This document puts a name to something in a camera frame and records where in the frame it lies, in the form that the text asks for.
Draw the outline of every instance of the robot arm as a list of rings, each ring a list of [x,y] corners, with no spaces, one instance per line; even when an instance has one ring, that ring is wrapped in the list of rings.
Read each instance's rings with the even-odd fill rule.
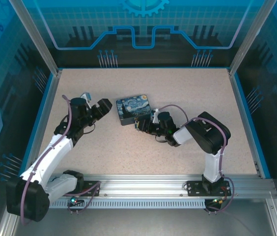
[[[64,134],[68,121],[63,119],[55,129],[51,142],[36,161],[19,177],[11,178],[6,185],[7,211],[20,215],[21,198],[31,173],[34,175],[26,191],[24,202],[25,218],[40,221],[47,213],[50,203],[68,192],[81,192],[83,190],[83,175],[74,171],[65,171],[59,178],[51,182],[48,180],[59,162],[76,145],[82,137],[83,130],[87,126],[92,126],[100,120],[111,109],[112,104],[108,99],[101,99],[96,105],[90,106],[89,93],[82,94],[81,97],[73,98],[70,101],[72,111],[71,126],[63,139],[54,145]]]
[[[229,129],[207,112],[201,113],[197,117],[198,119],[192,119],[187,122],[181,129],[177,128],[173,123],[169,112],[161,112],[154,115],[154,117],[156,116],[157,118],[154,118],[153,121],[139,121],[136,124],[136,128],[148,134],[164,136],[167,143],[174,147],[194,139],[205,152],[205,170],[202,182],[207,194],[210,194],[214,185],[223,181],[219,173],[219,166],[224,140],[221,132],[215,126],[201,119],[213,122],[222,130],[226,137],[226,145],[231,136]]]

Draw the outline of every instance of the beige speckled surface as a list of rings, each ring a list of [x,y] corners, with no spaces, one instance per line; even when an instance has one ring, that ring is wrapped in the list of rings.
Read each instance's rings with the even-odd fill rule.
[[[152,109],[173,103],[181,106],[189,118],[209,112],[231,132],[224,155],[224,173],[256,173],[226,69],[64,69],[41,151],[67,114],[61,95],[73,98],[84,91],[91,93],[91,104],[108,98],[112,110],[96,123],[93,133],[79,140],[56,173],[68,169],[84,174],[203,173],[204,152],[195,141],[170,147],[157,143],[154,136],[137,132],[134,125],[121,126],[115,101],[140,94],[147,95]],[[168,108],[168,111],[177,125],[185,122],[180,110]]]

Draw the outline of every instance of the black bracket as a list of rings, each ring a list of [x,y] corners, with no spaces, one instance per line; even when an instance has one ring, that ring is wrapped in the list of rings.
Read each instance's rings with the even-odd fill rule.
[[[92,186],[94,186],[95,184],[97,184],[98,181],[86,181],[84,180],[84,185],[83,185],[83,188],[81,191],[72,191],[72,192],[69,192],[69,194],[78,194],[78,193],[81,193],[81,192],[84,192],[85,190],[91,188]],[[95,193],[95,197],[98,197],[99,196],[99,191],[100,191],[100,185],[96,188],[93,188],[92,190],[90,190],[89,192],[83,194],[83,195],[80,195],[81,197],[91,197],[93,196],[94,192],[97,191]]]
[[[198,181],[187,181],[184,185],[185,190],[188,192],[189,197],[224,197],[225,192],[222,190],[222,187],[225,187],[227,190],[227,197],[231,196],[231,190],[229,182],[224,180],[221,182],[218,187],[215,187],[211,190],[211,194],[207,194],[205,188],[203,187],[203,182]]]

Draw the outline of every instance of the starry night box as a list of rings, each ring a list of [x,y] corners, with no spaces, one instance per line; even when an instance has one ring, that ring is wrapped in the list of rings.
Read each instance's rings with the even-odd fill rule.
[[[151,109],[146,95],[116,101],[121,125],[134,124],[136,120],[150,119]]]

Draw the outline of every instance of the wire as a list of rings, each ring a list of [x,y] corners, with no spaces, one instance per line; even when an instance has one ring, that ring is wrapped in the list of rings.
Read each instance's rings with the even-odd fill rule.
[[[95,125],[95,124],[93,124],[92,126],[94,126],[94,128],[93,128],[91,131],[86,132],[86,133],[83,133],[83,134],[90,134],[91,132],[93,132],[93,131],[95,130],[95,128],[96,128],[96,125]]]
[[[157,135],[155,135],[155,140],[156,140],[158,143],[167,143],[166,140],[157,140]]]
[[[230,204],[235,196],[235,185],[234,185],[232,179],[229,177],[225,177],[225,175],[222,173],[222,156],[223,156],[223,151],[225,150],[226,145],[227,145],[227,138],[226,138],[224,131],[214,122],[212,122],[208,119],[202,118],[202,117],[195,117],[195,118],[191,119],[190,121],[195,121],[195,120],[201,120],[201,121],[207,122],[207,123],[211,124],[212,126],[216,127],[220,131],[220,133],[222,134],[222,137],[223,137],[223,146],[221,148],[220,160],[219,160],[219,174],[222,178],[229,180],[231,182],[231,186],[232,186],[232,195],[231,195],[231,198],[230,198],[228,204],[223,209],[218,210],[218,212],[223,212],[230,206]]]
[[[68,121],[68,125],[64,131],[64,133],[62,134],[62,136],[50,147],[48,148],[42,155],[41,157],[37,160],[34,168],[32,169],[29,177],[28,177],[28,180],[26,181],[26,184],[25,184],[25,187],[24,187],[24,190],[23,190],[23,193],[22,193],[22,198],[21,198],[21,212],[20,212],[20,215],[21,215],[21,223],[23,225],[27,225],[29,222],[25,222],[25,217],[24,217],[24,205],[25,205],[25,197],[26,197],[26,193],[27,193],[27,190],[28,190],[28,186],[29,186],[29,183],[32,179],[32,177],[34,176],[35,174],[35,171],[37,170],[39,164],[42,162],[42,160],[46,157],[46,155],[52,150],[55,148],[55,146],[61,142],[61,140],[65,137],[65,135],[67,134],[67,132],[69,131],[70,127],[71,127],[71,122],[72,122],[72,110],[71,110],[71,106],[70,106],[70,100],[65,96],[65,95],[62,95],[62,98],[66,101],[67,105],[68,105],[68,108],[69,108],[69,121]]]
[[[52,180],[51,180],[51,182],[53,182],[55,179],[57,179],[57,178],[59,178],[59,177],[54,177]]]
[[[77,214],[78,214],[79,212],[83,211],[83,210],[86,210],[86,209],[89,207],[89,205],[91,204],[91,202],[93,201],[93,199],[94,199],[94,197],[95,197],[95,195],[96,195],[96,192],[97,192],[98,189],[99,189],[100,184],[101,184],[101,181],[98,181],[98,182],[97,182],[96,184],[94,184],[91,188],[85,190],[85,191],[82,192],[82,193],[77,193],[77,194],[65,194],[65,196],[83,195],[83,194],[86,194],[86,193],[88,193],[89,191],[91,191],[91,190],[93,190],[94,188],[97,187],[96,190],[94,191],[93,195],[91,196],[91,199],[90,199],[90,200],[88,201],[88,203],[84,206],[84,208],[81,209],[81,210],[76,210],[76,213],[77,213]]]
[[[215,208],[215,207],[212,207],[212,206],[209,206],[209,208],[211,208],[211,209],[213,209],[213,210],[216,210],[216,211],[220,211],[218,208]],[[253,236],[256,236],[256,234],[255,234],[252,230],[250,230],[250,228],[249,228],[245,223],[243,223],[238,217],[236,217],[235,214],[229,213],[229,212],[227,212],[227,211],[224,211],[224,213],[227,214],[227,215],[232,216],[233,218],[235,218],[235,219],[236,219],[239,223],[241,223],[242,226],[245,227],[246,230],[248,230]]]
[[[183,112],[183,114],[186,116],[186,119],[187,119],[187,122],[188,122],[189,118],[188,118],[187,113],[181,107],[179,107],[178,105],[169,104],[169,105],[166,105],[166,106],[164,106],[162,108],[159,108],[158,110],[161,111],[161,110],[165,109],[166,107],[176,107],[176,108],[179,108]]]
[[[187,189],[186,189],[186,185],[187,185],[187,184],[188,184],[188,183],[183,184],[183,189],[186,190],[186,191],[187,191]]]
[[[225,187],[221,187],[221,189],[225,192],[225,200],[227,200],[227,189]]]

